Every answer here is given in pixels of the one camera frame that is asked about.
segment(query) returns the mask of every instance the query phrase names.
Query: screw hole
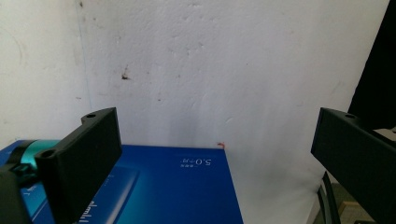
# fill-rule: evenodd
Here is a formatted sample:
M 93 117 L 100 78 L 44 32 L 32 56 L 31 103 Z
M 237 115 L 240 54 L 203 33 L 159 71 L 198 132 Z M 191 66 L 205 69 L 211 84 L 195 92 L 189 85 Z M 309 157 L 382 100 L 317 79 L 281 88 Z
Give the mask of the screw hole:
M 349 115 L 349 114 L 347 114 L 346 117 L 349 118 L 349 119 L 355 119 L 356 118 L 355 116 Z
M 52 156 L 54 152 L 55 152 L 54 149 L 44 151 L 43 153 L 41 153 L 41 158 L 48 158 L 48 157 Z

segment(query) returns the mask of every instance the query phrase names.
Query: black object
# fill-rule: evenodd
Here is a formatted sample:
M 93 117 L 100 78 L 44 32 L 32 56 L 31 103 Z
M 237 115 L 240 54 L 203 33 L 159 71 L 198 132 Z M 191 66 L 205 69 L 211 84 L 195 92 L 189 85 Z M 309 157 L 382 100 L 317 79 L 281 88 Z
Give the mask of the black object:
M 361 74 L 348 113 L 364 119 L 372 129 L 396 126 L 396 1 L 387 12 Z
M 324 188 L 322 186 L 319 187 L 318 198 L 324 223 L 341 224 L 337 205 L 335 204 L 334 193 L 332 192 L 332 184 L 330 183 L 327 172 L 324 174 L 322 181 Z
M 321 108 L 312 154 L 378 223 L 396 218 L 396 143 L 354 115 Z
M 116 108 L 93 112 L 81 121 L 55 147 L 35 155 L 38 177 L 56 223 L 79 220 L 121 154 Z M 15 158 L 9 161 L 19 162 Z M 19 165 L 7 163 L 0 168 L 1 223 L 31 223 L 17 174 L 11 169 Z
M 26 148 L 28 148 L 33 142 L 35 142 L 35 140 L 24 140 L 20 145 L 15 147 L 14 150 L 12 150 L 11 155 L 9 155 L 6 164 L 10 164 L 12 166 L 19 164 Z

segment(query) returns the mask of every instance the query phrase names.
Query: blue surface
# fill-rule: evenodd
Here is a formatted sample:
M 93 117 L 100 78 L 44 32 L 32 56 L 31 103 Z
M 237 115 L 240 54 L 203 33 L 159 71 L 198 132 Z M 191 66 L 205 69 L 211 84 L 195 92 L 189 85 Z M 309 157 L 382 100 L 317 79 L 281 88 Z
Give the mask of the blue surface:
M 90 223 L 243 223 L 223 149 L 123 146 L 92 201 Z M 46 201 L 38 210 L 35 223 L 51 223 Z
M 27 189 L 21 189 L 22 198 L 32 220 L 36 217 L 40 206 L 46 201 L 46 191 L 41 182 L 34 184 Z

